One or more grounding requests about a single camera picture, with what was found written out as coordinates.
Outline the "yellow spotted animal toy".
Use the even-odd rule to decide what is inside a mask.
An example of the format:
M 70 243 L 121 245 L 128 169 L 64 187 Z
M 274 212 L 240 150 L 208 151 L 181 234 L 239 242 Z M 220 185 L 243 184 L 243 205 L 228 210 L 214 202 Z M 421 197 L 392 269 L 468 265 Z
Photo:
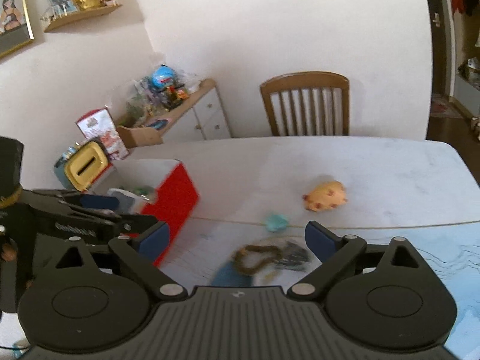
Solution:
M 320 212 L 336 209 L 347 203 L 346 189 L 339 181 L 319 184 L 303 196 L 304 208 L 308 211 Z

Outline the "teal squishy animal toy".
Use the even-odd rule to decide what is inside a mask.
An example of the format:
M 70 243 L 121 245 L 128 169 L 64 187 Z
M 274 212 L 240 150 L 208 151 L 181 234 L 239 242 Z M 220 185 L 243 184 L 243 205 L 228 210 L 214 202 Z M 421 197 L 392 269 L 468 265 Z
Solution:
M 278 233 L 289 227 L 289 220 L 282 214 L 270 214 L 265 219 L 264 226 L 270 233 Z

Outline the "red white storage box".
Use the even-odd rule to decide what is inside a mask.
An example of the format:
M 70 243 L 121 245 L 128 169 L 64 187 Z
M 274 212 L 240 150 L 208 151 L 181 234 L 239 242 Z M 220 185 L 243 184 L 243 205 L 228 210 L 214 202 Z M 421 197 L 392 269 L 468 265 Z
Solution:
M 116 162 L 93 183 L 92 194 L 133 199 L 132 214 L 153 215 L 168 231 L 152 236 L 143 254 L 159 267 L 199 202 L 185 165 L 176 159 L 125 159 Z

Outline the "red white snack bag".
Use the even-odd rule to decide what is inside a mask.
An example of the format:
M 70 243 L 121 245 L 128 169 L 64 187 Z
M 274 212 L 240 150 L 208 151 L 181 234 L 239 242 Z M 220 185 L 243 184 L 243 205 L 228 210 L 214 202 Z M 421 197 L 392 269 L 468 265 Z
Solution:
M 117 132 L 114 121 L 106 107 L 92 110 L 81 116 L 76 121 L 76 126 L 87 140 L 99 139 L 111 161 L 128 157 L 129 151 Z

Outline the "white wood sideboard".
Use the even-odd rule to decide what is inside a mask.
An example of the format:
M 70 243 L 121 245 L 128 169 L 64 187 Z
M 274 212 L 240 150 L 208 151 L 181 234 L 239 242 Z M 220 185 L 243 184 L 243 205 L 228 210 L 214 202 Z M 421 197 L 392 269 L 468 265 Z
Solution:
M 170 141 L 212 141 L 232 137 L 213 79 L 203 80 L 198 91 L 160 119 L 168 121 L 161 129 L 118 126 L 116 130 L 129 149 Z

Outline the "blue round toy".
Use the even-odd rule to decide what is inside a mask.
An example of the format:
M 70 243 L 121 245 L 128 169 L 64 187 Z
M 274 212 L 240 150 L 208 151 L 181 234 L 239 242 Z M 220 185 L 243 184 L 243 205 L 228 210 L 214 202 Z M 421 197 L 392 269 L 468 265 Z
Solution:
M 157 89 L 165 89 L 176 84 L 176 72 L 167 65 L 160 65 L 151 73 L 151 84 Z

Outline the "brown wooden chair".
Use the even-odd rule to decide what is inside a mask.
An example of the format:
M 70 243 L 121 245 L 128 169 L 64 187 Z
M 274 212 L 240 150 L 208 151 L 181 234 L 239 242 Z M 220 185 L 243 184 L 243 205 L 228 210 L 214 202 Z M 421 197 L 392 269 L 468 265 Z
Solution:
M 350 82 L 335 72 L 295 72 L 259 87 L 271 133 L 280 136 L 348 136 Z

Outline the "framed wall picture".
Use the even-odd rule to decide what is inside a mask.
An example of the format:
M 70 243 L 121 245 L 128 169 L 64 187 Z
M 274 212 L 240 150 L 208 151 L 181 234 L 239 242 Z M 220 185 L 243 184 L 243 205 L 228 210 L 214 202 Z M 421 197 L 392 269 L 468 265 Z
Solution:
M 26 0 L 1 1 L 1 58 L 34 41 Z

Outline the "wooden wall shelf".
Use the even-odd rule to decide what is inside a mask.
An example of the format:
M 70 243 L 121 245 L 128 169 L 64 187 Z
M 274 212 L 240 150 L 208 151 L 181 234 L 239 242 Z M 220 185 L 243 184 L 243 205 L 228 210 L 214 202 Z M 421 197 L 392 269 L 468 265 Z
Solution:
M 123 5 L 120 4 L 107 7 L 97 7 L 89 10 L 78 10 L 70 14 L 63 14 L 61 16 L 53 17 L 52 19 L 50 19 L 49 16 L 46 16 L 44 18 L 43 32 L 49 33 L 82 20 L 89 20 L 100 16 L 106 16 L 111 14 L 113 11 L 122 8 L 122 6 Z

